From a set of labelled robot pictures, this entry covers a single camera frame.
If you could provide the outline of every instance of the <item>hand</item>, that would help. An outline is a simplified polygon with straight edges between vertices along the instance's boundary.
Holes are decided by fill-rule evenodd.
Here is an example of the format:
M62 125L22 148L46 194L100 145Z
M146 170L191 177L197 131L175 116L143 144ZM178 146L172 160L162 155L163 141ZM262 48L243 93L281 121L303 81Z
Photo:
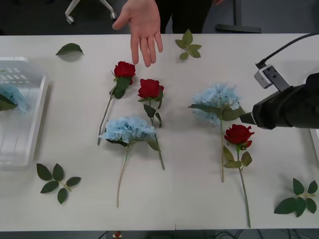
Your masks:
M131 50L134 64L139 62L139 45L146 67L156 62L155 41L159 52L163 51L160 36L160 13L155 0L128 0L121 14L113 24L113 29L121 29L129 24L131 30Z
M220 5L224 0L214 0L216 6Z

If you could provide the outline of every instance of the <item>blue hydrangea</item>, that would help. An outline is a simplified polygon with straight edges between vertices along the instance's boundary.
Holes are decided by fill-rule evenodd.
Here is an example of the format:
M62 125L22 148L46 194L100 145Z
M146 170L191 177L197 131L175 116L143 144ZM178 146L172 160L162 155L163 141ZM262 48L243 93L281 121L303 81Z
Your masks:
M155 128L148 126L145 120L139 117L123 117L110 120L106 125L106 132L100 138L130 143L134 140L145 140L155 137Z
M235 86L229 87L227 84L216 84L208 88L200 94L193 97L194 104L212 106L222 108L229 106L235 110L239 108L240 97L235 92ZM199 109L194 109L193 112L201 119L206 119L213 125L220 125L220 119L214 113L206 113Z
M18 109L26 113L26 98L20 93L17 87L11 84L0 84L0 94L7 97Z

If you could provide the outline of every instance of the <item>red rose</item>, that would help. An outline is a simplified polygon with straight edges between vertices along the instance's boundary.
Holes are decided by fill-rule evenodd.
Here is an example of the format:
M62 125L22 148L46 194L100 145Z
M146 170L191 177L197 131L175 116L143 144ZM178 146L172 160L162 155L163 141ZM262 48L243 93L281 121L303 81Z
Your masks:
M117 66L115 66L114 74L116 77L131 77L135 75L135 65L126 63L125 61L120 61Z
M243 125L233 124L231 128L226 130L225 139L233 144L243 144L245 148L248 148L252 141L248 141L250 136L254 134L254 132L250 132L251 126L246 128Z
M141 79L141 88L139 89L139 97L141 98L156 98L160 95L160 92L164 91L164 87L160 86L159 81L155 80L144 80Z

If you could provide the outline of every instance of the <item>white plastic tray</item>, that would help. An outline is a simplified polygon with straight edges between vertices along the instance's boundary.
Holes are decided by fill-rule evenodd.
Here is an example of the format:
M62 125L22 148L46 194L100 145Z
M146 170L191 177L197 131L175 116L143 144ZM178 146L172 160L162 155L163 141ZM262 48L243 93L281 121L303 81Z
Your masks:
M27 103L27 113L0 112L0 170L23 170L33 160L47 77L23 57L0 57L0 70L0 84L15 85Z

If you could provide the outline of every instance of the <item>green leaf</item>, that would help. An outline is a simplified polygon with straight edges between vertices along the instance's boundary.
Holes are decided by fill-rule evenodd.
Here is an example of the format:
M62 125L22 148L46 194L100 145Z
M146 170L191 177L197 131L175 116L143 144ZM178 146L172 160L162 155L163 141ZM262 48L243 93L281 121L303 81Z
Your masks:
M189 56L188 52L184 52L184 53L181 53L179 58L180 58L180 60L184 61L188 58L188 56Z
M4 101L0 101L0 111L13 110L16 107L17 107L16 105L12 105L12 104L8 104L8 103L6 103Z
M314 214L317 210L317 205L316 203L314 202L314 200L312 200L311 198L307 198L306 199L306 204L307 204L307 208L308 210Z
M198 51L200 48L201 48L201 45L196 45L196 44L188 46L188 49L191 51Z
M149 144L149 146L154 149L155 151L160 151L160 147L158 145L158 143L156 143L155 140L153 139L147 139L147 143Z
M306 209L306 202L303 198L297 197L296 198L296 216L297 218L300 217Z
M114 96L116 99L120 99L125 94L126 89L129 87L131 77L119 77L116 81L116 89L114 90Z
M162 91L162 90L160 90L160 93L159 93L159 106L158 106L158 109L160 109L160 107L161 107L161 102L162 102L162 100L163 100L163 97L164 97L164 95L163 95L163 91Z
M128 146L127 143L125 143L125 142L123 142L123 141L120 141L120 140L115 141L115 140L109 140L109 139L107 139L106 141L107 141L107 142L110 142L110 143L120 144L120 145L122 145L122 146L124 146L124 147Z
M149 101L148 98L143 98L143 99L138 100L138 102L145 102L145 101Z
M302 183L299 182L296 178L294 178L294 180L293 180L293 185L294 185L294 193L296 195L300 195L300 194L304 193L305 189L304 189Z
M252 157L250 156L249 152L244 152L241 156L241 162L245 167L247 167L253 161Z
M311 182L311 184L308 187L308 193L314 194L318 190L318 185L316 181Z
M68 54L68 53L71 53L71 52L81 52L83 54L83 51L82 51L81 47L78 44L69 43L69 44L66 44L65 46L63 46L58 51L58 53L56 55L60 56L60 55L65 55L65 54Z
M146 114L148 114L148 117L152 118L154 117L156 110L150 107L149 105L144 105L144 110Z
M232 110L230 107L227 107L223 110L222 118L223 121L233 121L235 119L238 119L244 113L245 112L241 107L235 110Z
M53 169L53 178L56 181L61 181L64 178L64 171L60 164L56 164Z
M275 214L290 214L296 209L295 199L287 198L283 200L275 209Z
M38 173L39 178L42 180L49 181L52 179L50 171L43 164L36 164L36 172Z
M181 49L185 49L187 46L186 46L186 43L182 40L175 40L177 46Z
M59 186L59 182L51 181L46 183L40 193L50 193Z
M200 53L198 51L190 50L189 53L194 58L200 58L201 57L201 55L200 55Z
M66 181L66 186L73 187L73 186L77 185L80 181L81 181L81 178L79 178L79 177L69 178L69 180Z
M183 36L183 42L188 46L193 42L193 35L191 34L190 30L188 29L184 36Z
M60 204L64 203L68 196L68 192L66 191L65 188L61 188L58 192L58 201Z
M224 158L227 161L231 161L231 162L235 161L233 154L229 151L228 148L226 148L226 146L224 146L224 148L223 148L223 153L224 153Z
M230 161L228 163L224 164L225 168L240 168L241 167L241 161Z
M9 105L16 106L15 103L13 103L11 100L9 100L7 97L5 97L3 94L0 94L0 101L4 101Z
M221 112L221 110L219 108L212 107L212 106L199 105L199 104L192 104L188 108L199 109L199 110L205 111L207 113L214 113L216 115L220 115L220 112Z

